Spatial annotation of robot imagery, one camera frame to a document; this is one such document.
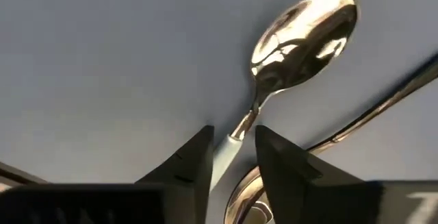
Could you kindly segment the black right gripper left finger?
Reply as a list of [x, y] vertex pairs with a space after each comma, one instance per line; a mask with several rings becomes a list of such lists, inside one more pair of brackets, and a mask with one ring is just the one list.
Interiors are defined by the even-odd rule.
[[157, 192], [148, 200], [148, 212], [156, 205], [162, 220], [153, 224], [205, 224], [213, 166], [214, 126], [202, 127], [165, 162], [140, 178]]

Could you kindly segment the light blue handled spoon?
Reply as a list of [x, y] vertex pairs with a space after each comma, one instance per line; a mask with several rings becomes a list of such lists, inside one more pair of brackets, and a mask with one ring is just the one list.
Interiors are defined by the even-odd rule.
[[250, 57], [253, 101], [214, 149], [211, 189], [238, 154], [267, 100], [321, 73], [344, 51], [358, 19], [358, 0], [302, 0], [270, 24]]

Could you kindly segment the black metal spoon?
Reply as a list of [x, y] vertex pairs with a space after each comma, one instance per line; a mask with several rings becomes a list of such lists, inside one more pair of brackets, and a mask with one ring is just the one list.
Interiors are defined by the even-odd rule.
[[[323, 151], [339, 144], [349, 135], [362, 128], [373, 118], [382, 114], [396, 103], [403, 100], [421, 87], [429, 84], [438, 78], [438, 53], [431, 56], [421, 66], [415, 69], [395, 85], [380, 101], [367, 109], [358, 118], [347, 124], [344, 128], [335, 132], [332, 136], [323, 141], [310, 146], [307, 152], [318, 155]], [[255, 207], [255, 204], [261, 204], [268, 214], [271, 215], [270, 206], [260, 199], [265, 193], [259, 168], [256, 166], [250, 170], [238, 183], [233, 190], [227, 203], [224, 224], [237, 224], [238, 221], [245, 219], [247, 212]]]

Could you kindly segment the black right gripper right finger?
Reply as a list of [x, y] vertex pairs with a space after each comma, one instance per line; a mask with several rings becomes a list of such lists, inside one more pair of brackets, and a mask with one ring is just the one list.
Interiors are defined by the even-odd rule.
[[351, 175], [264, 125], [257, 163], [276, 224], [376, 224], [383, 187]]

